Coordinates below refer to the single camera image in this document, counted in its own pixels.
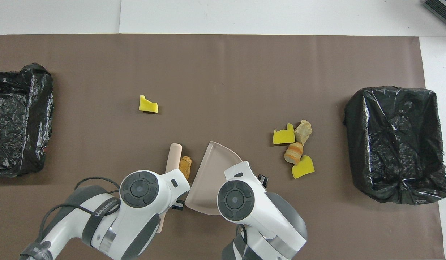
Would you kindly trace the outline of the black bag-lined bin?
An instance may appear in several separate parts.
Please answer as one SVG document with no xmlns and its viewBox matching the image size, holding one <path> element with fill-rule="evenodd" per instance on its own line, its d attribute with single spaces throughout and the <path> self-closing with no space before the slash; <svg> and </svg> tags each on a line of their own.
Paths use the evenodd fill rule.
<svg viewBox="0 0 446 260">
<path fill-rule="evenodd" d="M 54 82 L 43 66 L 0 72 L 0 177 L 38 172 L 52 134 Z"/>
<path fill-rule="evenodd" d="M 380 203 L 422 205 L 446 198 L 437 95 L 394 86 L 358 90 L 344 109 L 355 187 Z"/>
</svg>

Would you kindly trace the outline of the yellow sponge piece green backing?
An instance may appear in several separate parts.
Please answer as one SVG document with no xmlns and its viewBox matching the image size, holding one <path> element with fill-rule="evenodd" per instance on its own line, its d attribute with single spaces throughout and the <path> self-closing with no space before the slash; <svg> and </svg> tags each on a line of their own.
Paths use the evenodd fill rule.
<svg viewBox="0 0 446 260">
<path fill-rule="evenodd" d="M 145 95 L 140 95 L 138 110 L 147 113 L 158 113 L 159 106 L 157 102 L 149 101 Z"/>
</svg>

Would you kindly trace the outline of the brown bread roll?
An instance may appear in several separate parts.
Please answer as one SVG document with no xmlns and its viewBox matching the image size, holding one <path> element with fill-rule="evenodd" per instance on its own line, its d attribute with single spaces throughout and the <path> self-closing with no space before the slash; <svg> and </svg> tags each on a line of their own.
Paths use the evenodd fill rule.
<svg viewBox="0 0 446 260">
<path fill-rule="evenodd" d="M 183 176 L 188 180 L 190 178 L 190 168 L 192 159 L 189 156 L 180 158 L 178 169 L 183 173 Z"/>
</svg>

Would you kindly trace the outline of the croissant bread piece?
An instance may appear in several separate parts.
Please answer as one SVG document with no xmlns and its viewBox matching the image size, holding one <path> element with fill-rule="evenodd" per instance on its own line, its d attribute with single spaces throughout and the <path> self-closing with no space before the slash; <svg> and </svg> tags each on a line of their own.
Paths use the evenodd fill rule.
<svg viewBox="0 0 446 260">
<path fill-rule="evenodd" d="M 301 161 L 304 151 L 302 143 L 291 143 L 284 153 L 284 159 L 286 162 L 293 165 L 297 165 Z"/>
</svg>

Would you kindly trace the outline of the dark grey ribbed device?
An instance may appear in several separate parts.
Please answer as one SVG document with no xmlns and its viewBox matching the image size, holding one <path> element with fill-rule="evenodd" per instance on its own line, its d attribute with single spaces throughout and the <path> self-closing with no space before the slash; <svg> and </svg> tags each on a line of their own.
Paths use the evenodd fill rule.
<svg viewBox="0 0 446 260">
<path fill-rule="evenodd" d="M 423 6 L 446 24 L 446 0 L 422 0 Z"/>
</svg>

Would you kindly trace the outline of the brown table mat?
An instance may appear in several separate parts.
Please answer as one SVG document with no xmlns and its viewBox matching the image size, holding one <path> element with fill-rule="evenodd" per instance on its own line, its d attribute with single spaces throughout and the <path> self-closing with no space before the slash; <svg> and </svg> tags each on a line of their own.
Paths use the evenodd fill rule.
<svg viewBox="0 0 446 260">
<path fill-rule="evenodd" d="M 295 260 L 444 258 L 437 203 L 379 203 L 355 188 L 344 108 L 365 87 L 425 87 L 416 37 L 276 35 L 0 35 L 0 72 L 44 66 L 54 79 L 42 171 L 0 178 L 0 260 L 17 260 L 46 212 L 80 180 L 163 173 L 171 143 L 193 160 L 213 140 L 268 176 L 305 220 Z M 158 113 L 138 110 L 140 95 Z M 307 120 L 294 179 L 274 129 Z"/>
</svg>

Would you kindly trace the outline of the beige rock chunk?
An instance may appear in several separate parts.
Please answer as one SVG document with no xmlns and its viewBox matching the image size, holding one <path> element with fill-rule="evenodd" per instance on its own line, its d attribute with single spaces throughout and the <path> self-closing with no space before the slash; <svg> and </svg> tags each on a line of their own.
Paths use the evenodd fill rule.
<svg viewBox="0 0 446 260">
<path fill-rule="evenodd" d="M 301 120 L 298 127 L 294 130 L 296 142 L 304 146 L 312 131 L 311 124 L 307 120 Z"/>
</svg>

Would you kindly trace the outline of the pink plastic dustpan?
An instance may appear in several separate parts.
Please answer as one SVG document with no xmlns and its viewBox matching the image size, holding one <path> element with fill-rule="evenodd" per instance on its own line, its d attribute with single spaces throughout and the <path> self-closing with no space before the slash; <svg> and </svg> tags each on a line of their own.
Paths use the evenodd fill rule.
<svg viewBox="0 0 446 260">
<path fill-rule="evenodd" d="M 210 141 L 187 194 L 185 206 L 203 214 L 219 215 L 217 198 L 219 189 L 226 182 L 224 172 L 241 162 L 240 156 L 235 152 Z"/>
</svg>

